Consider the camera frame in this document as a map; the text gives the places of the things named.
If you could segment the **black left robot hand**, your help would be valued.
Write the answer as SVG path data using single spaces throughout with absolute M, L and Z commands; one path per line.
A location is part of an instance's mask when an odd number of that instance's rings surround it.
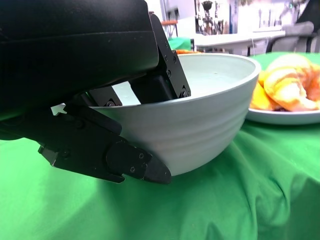
M 96 107 L 129 82 L 143 106 L 190 96 L 178 55 L 143 0 L 3 0 L 0 137 L 39 143 L 58 169 L 169 184 L 168 167 Z

